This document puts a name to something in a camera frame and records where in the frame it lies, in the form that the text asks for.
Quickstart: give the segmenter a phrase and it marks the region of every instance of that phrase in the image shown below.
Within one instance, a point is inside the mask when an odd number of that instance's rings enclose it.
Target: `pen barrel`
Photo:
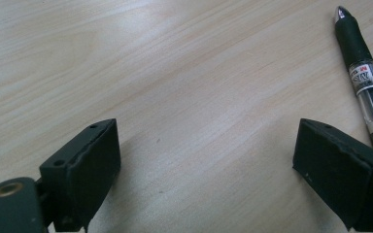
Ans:
[[[341,49],[347,71],[351,65],[360,61],[373,61],[366,46],[358,23],[354,17],[345,17],[335,23],[335,35]]]
[[[350,66],[350,78],[356,91],[365,122],[373,133],[373,62],[358,62]]]

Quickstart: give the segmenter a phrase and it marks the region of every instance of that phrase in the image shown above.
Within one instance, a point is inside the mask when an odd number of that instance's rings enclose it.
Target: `pen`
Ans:
[[[341,6],[335,12],[335,35],[373,146],[373,58],[356,19]]]

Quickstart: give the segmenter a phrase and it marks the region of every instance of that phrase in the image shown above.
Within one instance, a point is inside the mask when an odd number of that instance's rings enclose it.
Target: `brass insert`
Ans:
[[[11,196],[23,189],[22,183],[8,183],[0,186],[0,197]]]

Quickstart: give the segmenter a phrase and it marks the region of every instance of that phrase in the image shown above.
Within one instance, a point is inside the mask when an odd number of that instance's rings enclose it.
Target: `light wooden surface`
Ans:
[[[0,182],[116,118],[90,232],[347,232],[292,170],[302,117],[369,144],[335,7],[373,1],[0,1]]]

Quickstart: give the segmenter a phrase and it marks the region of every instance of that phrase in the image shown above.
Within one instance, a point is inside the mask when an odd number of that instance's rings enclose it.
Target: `dark green plastic piece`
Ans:
[[[373,149],[328,124],[301,119],[293,168],[348,229],[373,232]]]
[[[120,168],[117,123],[90,125],[40,166],[43,189],[55,203],[56,231],[87,228]]]
[[[0,183],[0,233],[46,230],[35,181],[16,178]]]

